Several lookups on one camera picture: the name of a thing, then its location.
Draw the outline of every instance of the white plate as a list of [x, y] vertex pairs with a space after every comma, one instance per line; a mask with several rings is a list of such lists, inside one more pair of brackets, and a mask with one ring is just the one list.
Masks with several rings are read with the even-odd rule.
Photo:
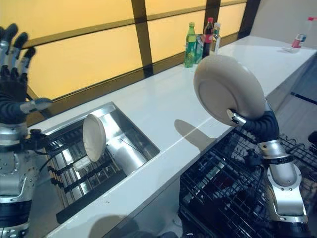
[[227, 109], [234, 109], [248, 119], [258, 119], [264, 113], [265, 98], [260, 83], [233, 57], [204, 58], [197, 66], [194, 87], [206, 111], [224, 124], [236, 126]]
[[88, 158], [96, 162], [106, 148], [106, 133], [100, 119], [93, 114], [84, 120], [83, 140]]

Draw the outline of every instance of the robotic hand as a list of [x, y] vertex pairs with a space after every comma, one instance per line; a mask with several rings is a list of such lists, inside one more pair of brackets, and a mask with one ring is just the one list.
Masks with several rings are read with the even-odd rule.
[[248, 120], [228, 109], [229, 118], [258, 140], [267, 167], [266, 198], [276, 237], [312, 237], [300, 194], [301, 173], [291, 155], [285, 153], [279, 140], [279, 128], [274, 112], [266, 102], [264, 115]]
[[52, 103], [47, 98], [26, 102], [27, 73], [35, 49], [29, 48], [18, 61], [28, 36], [21, 33], [10, 46], [17, 31], [16, 24], [5, 30], [0, 27], [0, 238], [26, 235], [39, 173], [29, 150], [46, 143], [39, 130], [27, 138], [26, 116]]

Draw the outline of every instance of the dark bottle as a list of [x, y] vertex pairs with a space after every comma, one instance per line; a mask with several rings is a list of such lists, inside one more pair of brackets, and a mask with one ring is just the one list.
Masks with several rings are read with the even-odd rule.
[[213, 27], [212, 27], [213, 18], [208, 17], [208, 23], [207, 26], [204, 28], [204, 51], [203, 51], [203, 58], [209, 55], [210, 51], [210, 45], [212, 43], [212, 33], [213, 33]]

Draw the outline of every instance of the plastic bottle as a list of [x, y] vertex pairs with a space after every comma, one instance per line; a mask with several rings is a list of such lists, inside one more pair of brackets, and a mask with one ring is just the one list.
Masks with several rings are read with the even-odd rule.
[[316, 17], [308, 17], [307, 21], [304, 23], [304, 25], [300, 28], [299, 34], [295, 37], [292, 46], [290, 48], [287, 48], [286, 51], [291, 52], [291, 53], [296, 53], [299, 51], [299, 49], [303, 46], [306, 38], [307, 38], [307, 33], [309, 32], [311, 26], [312, 26], [312, 21], [316, 19]]
[[204, 49], [203, 49], [203, 58], [209, 55], [210, 53], [210, 45], [212, 42], [212, 33], [213, 33], [213, 27], [212, 27], [213, 18], [208, 17], [208, 23], [207, 26], [204, 28]]
[[214, 29], [213, 29], [213, 35], [212, 35], [212, 46], [211, 46], [211, 52], [214, 55], [218, 54], [218, 50], [219, 50], [219, 45], [220, 45], [220, 23], [216, 22], [214, 24]]
[[186, 36], [185, 67], [192, 67], [195, 61], [196, 34], [194, 27], [195, 23], [190, 22]]

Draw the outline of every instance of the white wall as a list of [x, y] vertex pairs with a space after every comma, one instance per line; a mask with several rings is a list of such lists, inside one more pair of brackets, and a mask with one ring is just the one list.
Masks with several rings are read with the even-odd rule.
[[[261, 0], [251, 35], [292, 43], [308, 16], [317, 16], [317, 0]], [[317, 20], [304, 45], [317, 49]]]

